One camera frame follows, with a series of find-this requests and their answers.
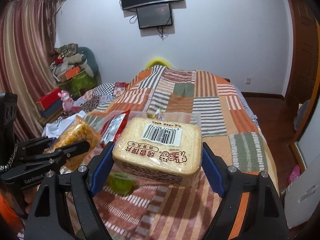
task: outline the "packaged cake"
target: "packaged cake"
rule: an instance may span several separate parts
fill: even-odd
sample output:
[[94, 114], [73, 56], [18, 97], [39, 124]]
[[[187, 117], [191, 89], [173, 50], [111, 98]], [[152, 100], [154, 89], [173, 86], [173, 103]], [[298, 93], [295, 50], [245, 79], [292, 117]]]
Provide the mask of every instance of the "packaged cake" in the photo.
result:
[[114, 146], [113, 160], [124, 172], [190, 186], [200, 171], [201, 150], [196, 125], [133, 118]]
[[53, 145], [44, 151], [44, 153], [52, 153], [56, 148], [66, 146], [68, 144], [86, 140], [90, 143], [88, 152], [75, 156], [67, 160], [65, 166], [71, 171], [76, 170], [82, 163], [87, 154], [92, 151], [101, 140], [101, 136], [97, 133], [84, 119], [76, 116], [76, 119], [65, 129]]

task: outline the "patchwork quilt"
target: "patchwork quilt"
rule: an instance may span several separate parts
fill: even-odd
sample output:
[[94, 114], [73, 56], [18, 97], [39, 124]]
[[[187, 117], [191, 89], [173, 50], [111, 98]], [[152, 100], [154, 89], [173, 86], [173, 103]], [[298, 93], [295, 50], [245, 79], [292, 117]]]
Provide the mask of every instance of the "patchwork quilt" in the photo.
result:
[[[223, 78], [201, 70], [157, 65], [140, 72], [119, 94], [90, 112], [86, 121], [94, 125], [114, 110], [128, 109], [190, 113], [190, 122], [195, 124], [200, 116], [203, 141], [215, 155], [242, 172], [268, 171], [277, 188], [275, 164], [260, 128], [247, 115], [235, 87]], [[100, 152], [96, 148], [85, 162]], [[131, 194], [118, 195], [105, 186], [94, 200], [113, 239], [123, 240], [201, 239], [220, 203], [203, 170], [192, 187], [137, 178]], [[244, 194], [230, 238], [239, 233], [247, 200]], [[71, 195], [68, 202], [73, 205]], [[70, 214], [76, 220], [72, 210], [74, 207]]]

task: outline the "striped curtain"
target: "striped curtain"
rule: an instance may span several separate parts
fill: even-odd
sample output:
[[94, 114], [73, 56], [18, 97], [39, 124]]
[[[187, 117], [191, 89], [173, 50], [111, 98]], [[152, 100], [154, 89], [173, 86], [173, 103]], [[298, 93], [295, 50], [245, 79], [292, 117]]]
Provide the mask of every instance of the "striped curtain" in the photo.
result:
[[57, 86], [49, 67], [55, 39], [49, 35], [55, 33], [47, 27], [55, 13], [46, 13], [45, 0], [14, 0], [0, 15], [0, 92], [18, 95], [14, 130], [20, 140], [41, 135], [35, 102]]

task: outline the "barcode label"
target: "barcode label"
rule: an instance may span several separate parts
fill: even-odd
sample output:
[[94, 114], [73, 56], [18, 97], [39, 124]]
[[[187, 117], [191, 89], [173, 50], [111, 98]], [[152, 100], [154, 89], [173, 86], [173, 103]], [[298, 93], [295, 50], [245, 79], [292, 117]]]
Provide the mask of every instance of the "barcode label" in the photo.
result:
[[180, 146], [181, 128], [167, 128], [158, 125], [147, 124], [143, 130], [141, 139], [163, 145]]

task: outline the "cable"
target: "cable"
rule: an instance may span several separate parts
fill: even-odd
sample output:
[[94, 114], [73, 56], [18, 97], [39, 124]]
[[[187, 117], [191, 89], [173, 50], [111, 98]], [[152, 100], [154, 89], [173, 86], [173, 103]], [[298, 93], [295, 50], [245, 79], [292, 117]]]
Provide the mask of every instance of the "cable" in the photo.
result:
[[135, 14], [135, 15], [133, 15], [133, 16], [130, 18], [129, 22], [130, 22], [131, 24], [135, 24], [137, 20], [138, 20], [138, 14]]
[[164, 26], [157, 27], [157, 30], [158, 30], [158, 32], [159, 32], [159, 34], [160, 34], [160, 37], [161, 37], [162, 41], [164, 41], [164, 38], [163, 38], [164, 34], [163, 34], [163, 31], [164, 31], [164, 29], [167, 27], [168, 22], [170, 21], [170, 19], [172, 19], [172, 10], [171, 10], [171, 14], [170, 14], [170, 17], [169, 17], [169, 19], [168, 19], [167, 23], [166, 23]]
[[137, 12], [137, 9], [135, 11], [132, 11], [132, 10], [129, 10], [129, 9], [126, 9], [126, 11], [129, 11], [129, 12]]

